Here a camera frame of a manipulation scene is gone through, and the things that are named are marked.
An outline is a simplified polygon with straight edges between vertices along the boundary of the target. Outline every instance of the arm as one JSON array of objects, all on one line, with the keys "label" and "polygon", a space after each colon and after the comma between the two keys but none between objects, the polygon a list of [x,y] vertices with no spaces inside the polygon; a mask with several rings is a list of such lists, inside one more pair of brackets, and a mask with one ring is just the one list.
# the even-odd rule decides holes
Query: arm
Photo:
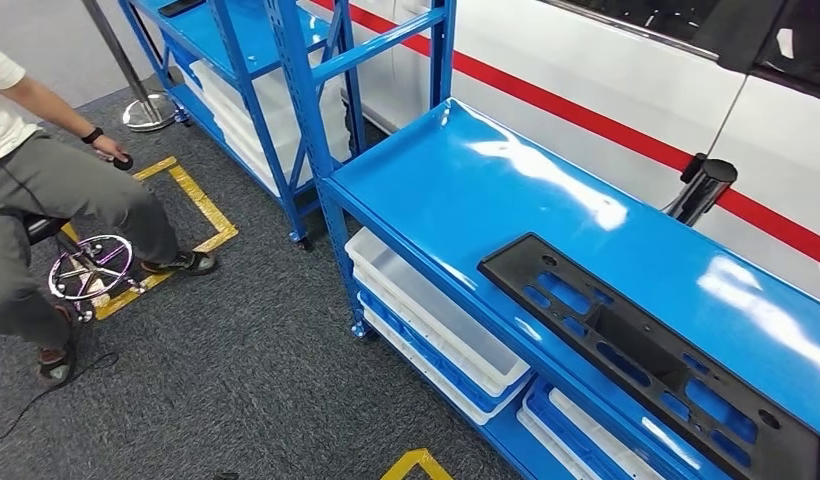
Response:
[{"label": "arm", "polygon": [[[48,87],[25,75],[15,85],[0,90],[0,94],[24,107],[30,113],[62,127],[78,137],[92,133],[95,126],[83,118],[65,100]],[[124,148],[107,136],[98,137],[92,144],[104,155],[127,161]]]}]

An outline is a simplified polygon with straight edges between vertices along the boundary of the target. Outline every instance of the gray pants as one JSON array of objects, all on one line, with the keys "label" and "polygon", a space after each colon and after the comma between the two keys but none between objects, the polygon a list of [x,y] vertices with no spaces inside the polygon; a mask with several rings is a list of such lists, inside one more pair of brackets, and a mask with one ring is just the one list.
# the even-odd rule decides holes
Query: gray pants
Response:
[{"label": "gray pants", "polygon": [[69,330],[39,292],[45,279],[28,270],[30,242],[21,223],[26,212],[94,216],[120,230],[143,260],[165,263],[177,254],[162,206],[141,183],[90,153],[33,135],[0,159],[0,333],[40,347],[61,348]]}]

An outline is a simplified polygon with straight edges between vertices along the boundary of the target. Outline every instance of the carpet floor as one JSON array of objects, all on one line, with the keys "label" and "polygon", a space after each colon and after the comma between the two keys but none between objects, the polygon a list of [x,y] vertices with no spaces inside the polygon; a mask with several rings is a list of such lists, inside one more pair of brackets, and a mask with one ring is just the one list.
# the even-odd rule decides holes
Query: carpet floor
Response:
[{"label": "carpet floor", "polygon": [[[417,448],[455,479],[517,478],[389,345],[350,335],[323,235],[297,250],[281,208],[198,127],[130,133],[118,121],[129,100],[80,110],[124,142],[134,171],[175,156],[239,234],[214,275],[173,277],[83,329],[80,368],[107,352],[118,362],[34,404],[0,442],[0,480],[377,479]],[[215,233],[170,175],[147,182],[183,246]],[[318,214],[308,222],[323,229]],[[56,250],[34,250],[44,283]],[[31,346],[0,337],[0,434],[42,390],[33,364]]]}]

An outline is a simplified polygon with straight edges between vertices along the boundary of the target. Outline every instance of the black wristwatch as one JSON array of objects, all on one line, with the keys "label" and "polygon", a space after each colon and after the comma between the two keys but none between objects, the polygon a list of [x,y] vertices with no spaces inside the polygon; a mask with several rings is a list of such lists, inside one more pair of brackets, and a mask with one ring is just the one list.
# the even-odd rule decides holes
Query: black wristwatch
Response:
[{"label": "black wristwatch", "polygon": [[85,143],[86,145],[92,145],[93,143],[95,143],[95,140],[98,140],[98,137],[100,137],[103,134],[104,131],[101,130],[101,127],[95,127],[95,130],[92,130],[92,133],[81,138],[81,140],[83,140],[83,143]]}]

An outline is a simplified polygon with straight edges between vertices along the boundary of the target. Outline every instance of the yellow tape marking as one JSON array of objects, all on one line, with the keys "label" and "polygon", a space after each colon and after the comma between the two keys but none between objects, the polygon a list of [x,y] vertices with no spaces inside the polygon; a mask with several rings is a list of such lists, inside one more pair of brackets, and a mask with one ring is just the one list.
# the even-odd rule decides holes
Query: yellow tape marking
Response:
[{"label": "yellow tape marking", "polygon": [[[233,226],[232,223],[224,216],[224,214],[216,208],[216,205],[207,197],[201,187],[195,183],[195,180],[192,180],[192,177],[186,173],[186,170],[183,167],[177,165],[177,159],[174,157],[168,157],[165,160],[153,165],[151,167],[146,168],[145,170],[137,173],[134,175],[134,178],[137,180],[144,180],[151,175],[157,174],[162,172],[163,170],[169,169],[169,173],[180,185],[180,188],[186,192],[186,195],[192,200],[193,203],[201,210],[201,213],[207,217],[207,220],[215,227],[218,233],[216,233],[213,237],[209,240],[205,241],[201,245],[195,247],[196,251],[199,252],[210,252],[223,243],[227,242],[231,238],[235,237],[239,231]],[[161,275],[151,275],[145,280],[142,281],[142,286],[145,287],[146,290],[150,290],[164,280],[169,278],[172,274],[171,273],[164,273]],[[96,309],[96,318],[98,320],[104,320],[105,318],[109,317],[110,315],[114,314],[121,308],[123,308],[128,303],[136,300],[139,297],[139,294],[133,290],[127,290],[121,295],[117,296],[116,298],[112,299],[106,305],[99,307]]]},{"label": "yellow tape marking", "polygon": [[453,480],[451,475],[442,468],[427,448],[410,450],[395,462],[381,480],[401,480],[405,478],[413,467],[418,465],[428,474],[431,480]]},{"label": "yellow tape marking", "polygon": [[174,157],[168,157],[165,160],[163,160],[161,162],[158,162],[154,165],[151,165],[150,167],[146,168],[145,170],[142,170],[141,172],[133,175],[133,178],[142,181],[142,180],[145,180],[146,178],[150,177],[151,175],[156,175],[156,174],[162,172],[163,170],[165,170],[165,169],[167,169],[171,166],[174,166],[175,164],[177,164],[177,159],[174,158]]},{"label": "yellow tape marking", "polygon": [[74,227],[72,227],[70,223],[66,223],[65,225],[63,225],[63,233],[68,235],[68,238],[70,238],[74,243],[80,241],[77,238],[77,232],[74,231]]}]

